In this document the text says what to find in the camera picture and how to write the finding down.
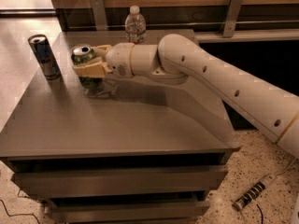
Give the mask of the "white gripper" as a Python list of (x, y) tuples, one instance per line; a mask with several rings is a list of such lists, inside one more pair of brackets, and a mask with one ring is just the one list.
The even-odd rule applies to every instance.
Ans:
[(115, 46), (94, 46), (95, 59), (74, 65), (73, 70), (79, 77), (104, 78), (111, 72), (120, 78), (131, 78), (131, 54), (133, 43), (119, 43)]

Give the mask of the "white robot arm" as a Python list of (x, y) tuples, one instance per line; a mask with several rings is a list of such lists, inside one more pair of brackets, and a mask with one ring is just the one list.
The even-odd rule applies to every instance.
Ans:
[(157, 45), (77, 45), (71, 58), (79, 77), (142, 76), (164, 84), (193, 77), (271, 141), (299, 157), (299, 97), (209, 54), (182, 35), (166, 35)]

